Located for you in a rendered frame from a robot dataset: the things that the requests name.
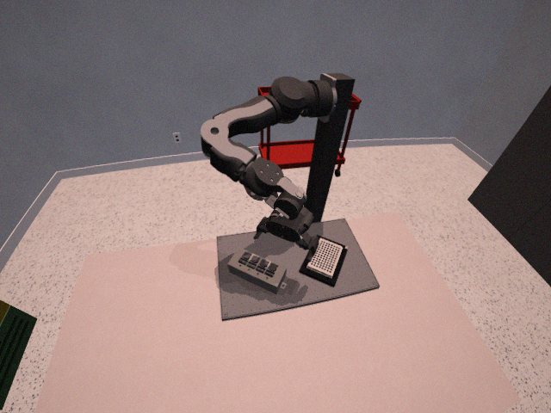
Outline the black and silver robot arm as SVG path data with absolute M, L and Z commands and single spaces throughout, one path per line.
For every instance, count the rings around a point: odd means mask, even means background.
M 277 219 L 296 219 L 306 202 L 304 189 L 284 176 L 276 163 L 257 158 L 252 149 L 233 142 L 231 137 L 258 133 L 277 123 L 292 123 L 300 115 L 328 122 L 336 108 L 336 82 L 336 78 L 327 74 L 321 74 L 320 80 L 307 82 L 294 77 L 278 77 L 268 95 L 228 108 L 203 123 L 203 154 L 220 173 L 244 185 L 251 198 L 264 200 L 272 207 L 278 214 Z M 281 193 L 279 197 L 277 192 Z

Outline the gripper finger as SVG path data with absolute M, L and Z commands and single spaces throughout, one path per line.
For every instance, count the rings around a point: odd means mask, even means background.
M 311 249 L 307 257 L 307 260 L 311 262 L 313 259 L 313 256 L 316 253 L 317 248 L 319 247 L 319 238 L 317 236 L 310 237 L 310 235 L 307 232 L 305 232 L 305 234 L 300 236 L 300 240 L 295 243 L 297 243 L 300 246 L 300 248 L 303 248 L 304 250 Z
M 255 235 L 254 239 L 258 239 L 262 232 L 267 233 L 269 232 L 266 228 L 268 218 L 263 217 L 263 219 L 260 221 L 260 223 L 257 226 L 257 234 Z

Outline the grey control panel with four buttons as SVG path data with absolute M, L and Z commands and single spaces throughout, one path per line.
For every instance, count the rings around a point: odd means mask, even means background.
M 272 293 L 277 294 L 280 288 L 284 290 L 287 285 L 283 282 L 287 268 L 241 248 L 237 249 L 227 265 L 230 273 Z

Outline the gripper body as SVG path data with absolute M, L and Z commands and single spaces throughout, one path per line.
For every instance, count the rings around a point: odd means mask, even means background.
M 305 207 L 302 207 L 298 217 L 293 220 L 279 220 L 276 218 L 277 215 L 275 210 L 270 214 L 266 223 L 266 228 L 271 234 L 288 240 L 289 242 L 298 242 L 300 236 L 310 228 L 314 219 L 313 214 Z

